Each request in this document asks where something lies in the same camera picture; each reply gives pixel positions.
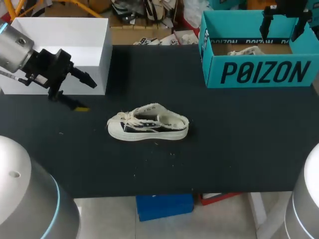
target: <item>black table surface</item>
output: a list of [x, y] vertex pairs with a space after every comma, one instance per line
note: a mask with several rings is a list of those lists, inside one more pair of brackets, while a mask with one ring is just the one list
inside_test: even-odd
[[[208, 89], [197, 46], [114, 46], [105, 96], [0, 96], [0, 134], [23, 145], [72, 197], [293, 190], [319, 142], [312, 87]], [[188, 117], [179, 141], [125, 142], [107, 120], [160, 103]]]

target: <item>cable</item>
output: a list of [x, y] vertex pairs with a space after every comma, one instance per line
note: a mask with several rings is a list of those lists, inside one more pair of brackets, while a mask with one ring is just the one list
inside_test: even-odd
[[0, 75], [4, 75], [4, 76], [6, 76], [8, 78], [11, 78], [11, 79], [13, 79], [15, 81], [19, 81], [19, 79], [20, 79], [19, 77], [15, 76], [15, 75], [12, 75], [10, 73], [4, 72], [4, 71], [0, 71]]

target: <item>shoelace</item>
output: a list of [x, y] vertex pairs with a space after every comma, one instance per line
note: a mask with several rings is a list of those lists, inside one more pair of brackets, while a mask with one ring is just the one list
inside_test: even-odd
[[142, 125], [142, 123], [134, 117], [134, 111], [119, 112], [116, 116], [108, 120], [107, 125], [109, 125], [110, 122], [123, 122], [124, 124], [129, 124], [130, 126]]

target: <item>blue box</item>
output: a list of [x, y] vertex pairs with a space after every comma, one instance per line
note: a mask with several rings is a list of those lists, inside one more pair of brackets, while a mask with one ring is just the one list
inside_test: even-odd
[[194, 208], [191, 194], [136, 196], [140, 221], [190, 213]]
[[[310, 86], [319, 69], [319, 41], [310, 26], [292, 42], [296, 18], [276, 15], [263, 44], [262, 21], [260, 10], [203, 13], [198, 46], [208, 88]], [[283, 44], [292, 54], [216, 55], [223, 44], [252, 43]]]
[[243, 3], [245, 0], [209, 0], [209, 5], [214, 10], [227, 10]]

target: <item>cardboard box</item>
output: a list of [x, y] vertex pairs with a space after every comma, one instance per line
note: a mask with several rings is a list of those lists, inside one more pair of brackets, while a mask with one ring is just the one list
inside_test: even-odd
[[243, 2], [244, 0], [209, 0], [209, 5], [214, 10], [225, 10], [230, 9], [233, 6], [237, 6]]
[[264, 10], [265, 7], [277, 5], [275, 0], [247, 0], [247, 10]]
[[[56, 54], [59, 49], [63, 49], [69, 53], [75, 67], [89, 73], [97, 83], [97, 87], [92, 89], [68, 74], [60, 88], [64, 94], [105, 94], [112, 55], [112, 38], [107, 18], [17, 17], [12, 26], [34, 41], [36, 51], [44, 48]], [[14, 75], [25, 76], [20, 70]], [[34, 82], [25, 86], [2, 75], [0, 87], [5, 94], [46, 95], [48, 92], [48, 89]]]
[[[274, 16], [263, 44], [259, 31], [262, 21], [259, 10], [203, 13], [198, 46], [207, 87], [287, 87], [312, 83], [319, 69], [319, 41], [309, 25], [292, 42], [296, 19]], [[259, 44], [266, 54], [228, 56], [227, 52], [236, 44]]]

